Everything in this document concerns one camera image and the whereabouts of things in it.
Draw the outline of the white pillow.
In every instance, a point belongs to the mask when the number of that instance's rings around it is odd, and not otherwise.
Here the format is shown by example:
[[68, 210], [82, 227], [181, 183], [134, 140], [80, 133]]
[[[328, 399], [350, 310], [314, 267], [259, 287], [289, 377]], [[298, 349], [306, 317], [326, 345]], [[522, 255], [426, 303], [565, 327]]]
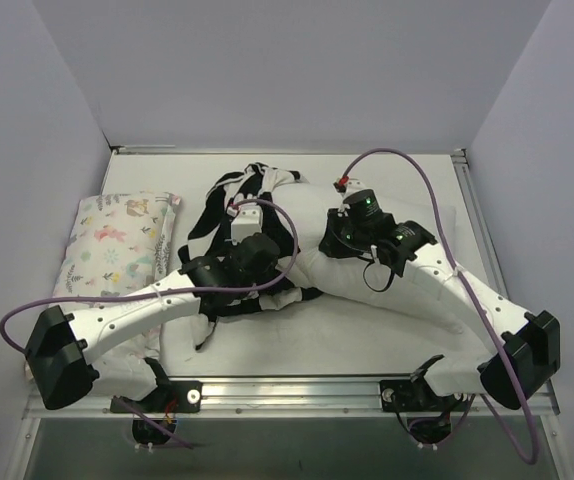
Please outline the white pillow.
[[359, 259], [331, 259], [319, 251], [327, 212], [341, 203], [333, 188], [309, 183], [287, 185], [274, 192], [272, 202], [282, 207], [296, 226], [299, 254], [293, 268], [309, 286], [331, 296], [414, 316], [453, 334], [463, 331], [454, 315], [407, 280], [397, 278], [387, 291], [375, 292], [376, 287], [383, 287], [388, 280], [386, 267], [365, 268]]

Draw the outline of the black white checkered pillowcase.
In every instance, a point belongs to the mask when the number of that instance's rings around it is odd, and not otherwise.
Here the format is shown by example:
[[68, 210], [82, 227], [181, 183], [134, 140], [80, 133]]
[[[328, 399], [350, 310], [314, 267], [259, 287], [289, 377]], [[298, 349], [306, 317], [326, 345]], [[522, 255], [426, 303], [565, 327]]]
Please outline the black white checkered pillowcase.
[[[298, 171], [270, 167], [260, 162], [251, 163], [242, 171], [224, 174], [206, 194], [204, 209], [188, 233], [187, 242], [178, 250], [181, 263], [186, 264], [204, 255], [223, 257], [230, 246], [232, 217], [227, 208], [231, 204], [256, 198], [272, 202], [278, 188], [304, 182], [305, 178]], [[309, 286], [297, 269], [292, 268], [289, 275], [276, 285], [245, 294], [228, 305], [192, 318], [194, 349], [200, 351], [206, 345], [223, 317], [281, 310], [322, 295], [322, 291]]]

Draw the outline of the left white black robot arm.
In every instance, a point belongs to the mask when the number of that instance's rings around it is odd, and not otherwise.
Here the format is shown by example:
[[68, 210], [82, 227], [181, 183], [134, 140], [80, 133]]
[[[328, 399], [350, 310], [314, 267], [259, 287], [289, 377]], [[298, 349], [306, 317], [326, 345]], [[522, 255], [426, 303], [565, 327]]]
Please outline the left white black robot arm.
[[273, 240], [256, 233], [221, 259], [198, 257], [134, 294], [109, 297], [107, 306], [45, 309], [25, 348], [44, 406], [58, 410], [88, 395], [100, 377], [93, 363], [121, 343], [171, 320], [214, 314], [269, 281], [279, 254]]

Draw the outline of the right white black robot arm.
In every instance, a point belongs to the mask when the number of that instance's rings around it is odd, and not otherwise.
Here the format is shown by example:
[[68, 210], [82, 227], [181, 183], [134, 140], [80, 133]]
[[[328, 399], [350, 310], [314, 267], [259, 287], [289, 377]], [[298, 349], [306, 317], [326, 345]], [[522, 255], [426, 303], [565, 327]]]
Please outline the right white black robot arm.
[[321, 252], [388, 268], [390, 280], [419, 288], [486, 345], [484, 355], [439, 354], [419, 367], [410, 385], [417, 406], [432, 409], [446, 396], [478, 394], [518, 410], [559, 370], [556, 317], [535, 315], [502, 297], [459, 265], [430, 231], [384, 212], [373, 190], [352, 182], [338, 191], [342, 202], [327, 213]]

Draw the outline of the floral animal print pillow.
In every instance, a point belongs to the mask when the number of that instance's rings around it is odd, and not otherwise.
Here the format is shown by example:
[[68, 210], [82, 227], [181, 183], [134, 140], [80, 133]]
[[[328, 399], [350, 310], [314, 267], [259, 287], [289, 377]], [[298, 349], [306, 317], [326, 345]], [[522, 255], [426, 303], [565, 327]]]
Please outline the floral animal print pillow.
[[[118, 297], [165, 277], [181, 197], [113, 193], [80, 201], [52, 297]], [[155, 384], [145, 359], [160, 355], [160, 327], [137, 334], [94, 364], [94, 387]]]

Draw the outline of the aluminium right side rail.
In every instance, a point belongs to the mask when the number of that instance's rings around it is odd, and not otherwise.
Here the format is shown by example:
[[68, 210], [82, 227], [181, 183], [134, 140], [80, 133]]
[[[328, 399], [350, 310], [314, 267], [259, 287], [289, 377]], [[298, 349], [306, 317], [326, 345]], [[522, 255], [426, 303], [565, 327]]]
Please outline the aluminium right side rail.
[[506, 282], [471, 175], [467, 150], [459, 149], [454, 151], [451, 155], [451, 160], [489, 285], [501, 296], [507, 298]]

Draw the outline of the aluminium rail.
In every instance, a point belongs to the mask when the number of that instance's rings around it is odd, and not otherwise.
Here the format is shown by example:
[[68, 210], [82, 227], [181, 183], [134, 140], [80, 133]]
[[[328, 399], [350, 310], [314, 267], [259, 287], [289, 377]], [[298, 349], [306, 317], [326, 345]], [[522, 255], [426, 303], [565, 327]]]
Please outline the aluminium rail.
[[[234, 418], [316, 418], [382, 417], [379, 382], [407, 379], [406, 376], [323, 376], [323, 377], [171, 377], [170, 380], [198, 380], [203, 383], [198, 413], [180, 417]], [[38, 393], [32, 392], [24, 418], [126, 418], [129, 413], [109, 411], [112, 396], [86, 396], [72, 406], [47, 410]], [[560, 408], [551, 382], [529, 400], [535, 416], [557, 415]], [[439, 413], [401, 413], [429, 416]]]
[[451, 155], [451, 160], [489, 285], [501, 296], [507, 298], [506, 282], [471, 175], [467, 150], [459, 149], [454, 151]]

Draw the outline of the aluminium front rail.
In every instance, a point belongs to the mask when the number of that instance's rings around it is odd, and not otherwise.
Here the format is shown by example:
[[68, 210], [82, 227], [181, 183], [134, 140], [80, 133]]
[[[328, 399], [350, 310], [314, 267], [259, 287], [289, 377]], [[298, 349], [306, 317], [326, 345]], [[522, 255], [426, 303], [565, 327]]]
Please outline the aluminium front rail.
[[[323, 377], [171, 377], [170, 380], [198, 380], [203, 383], [198, 413], [180, 417], [234, 418], [316, 418], [382, 417], [379, 382], [407, 379], [406, 376], [323, 376]], [[109, 411], [112, 396], [86, 396], [72, 406], [47, 410], [38, 393], [32, 392], [24, 418], [126, 418], [129, 413]], [[529, 400], [535, 416], [557, 415], [560, 408], [551, 382]], [[439, 413], [401, 413], [429, 416]]]

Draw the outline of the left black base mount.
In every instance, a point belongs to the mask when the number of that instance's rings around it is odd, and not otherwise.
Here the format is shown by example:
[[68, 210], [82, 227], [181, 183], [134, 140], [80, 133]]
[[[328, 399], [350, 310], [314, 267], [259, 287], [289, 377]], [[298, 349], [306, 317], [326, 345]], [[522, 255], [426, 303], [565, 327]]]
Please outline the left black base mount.
[[111, 413], [129, 413], [132, 407], [143, 413], [198, 413], [201, 408], [203, 383], [198, 380], [170, 380], [156, 386], [142, 400], [120, 396], [112, 399]]

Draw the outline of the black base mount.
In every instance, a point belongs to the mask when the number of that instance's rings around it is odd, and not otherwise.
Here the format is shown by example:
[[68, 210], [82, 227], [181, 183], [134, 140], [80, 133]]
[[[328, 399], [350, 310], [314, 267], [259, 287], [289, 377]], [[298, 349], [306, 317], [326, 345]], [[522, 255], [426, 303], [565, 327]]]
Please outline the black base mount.
[[464, 411], [463, 396], [437, 396], [424, 380], [385, 379], [379, 382], [381, 409], [387, 413]]
[[201, 408], [203, 383], [198, 380], [170, 380], [156, 386], [142, 400], [120, 396], [112, 399], [111, 413], [129, 413], [132, 407], [143, 413], [198, 413]]

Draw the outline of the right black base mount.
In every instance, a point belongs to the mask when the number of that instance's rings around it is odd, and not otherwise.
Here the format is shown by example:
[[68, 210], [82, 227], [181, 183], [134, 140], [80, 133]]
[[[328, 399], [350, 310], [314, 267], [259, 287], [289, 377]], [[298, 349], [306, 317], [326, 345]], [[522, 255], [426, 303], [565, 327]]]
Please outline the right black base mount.
[[381, 409], [387, 413], [464, 411], [463, 396], [437, 396], [424, 380], [385, 379], [379, 382]]

